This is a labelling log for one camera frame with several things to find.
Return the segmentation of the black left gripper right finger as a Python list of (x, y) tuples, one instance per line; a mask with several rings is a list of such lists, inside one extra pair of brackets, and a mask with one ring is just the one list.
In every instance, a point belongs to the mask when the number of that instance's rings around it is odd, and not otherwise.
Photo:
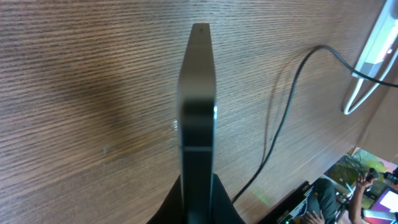
[(244, 224), (216, 174), (213, 175), (212, 223)]

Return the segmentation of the blue screen smartphone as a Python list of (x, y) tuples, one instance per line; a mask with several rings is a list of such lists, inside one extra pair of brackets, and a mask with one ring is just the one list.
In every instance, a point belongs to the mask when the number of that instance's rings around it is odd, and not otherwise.
[(192, 26), (178, 77), (178, 140), (184, 223), (210, 223), (216, 75), (210, 25)]

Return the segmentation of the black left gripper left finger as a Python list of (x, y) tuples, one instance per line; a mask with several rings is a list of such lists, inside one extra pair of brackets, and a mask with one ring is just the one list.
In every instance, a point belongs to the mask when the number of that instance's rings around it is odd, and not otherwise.
[(173, 184), (162, 205), (147, 224), (182, 224), (183, 205), (180, 176)]

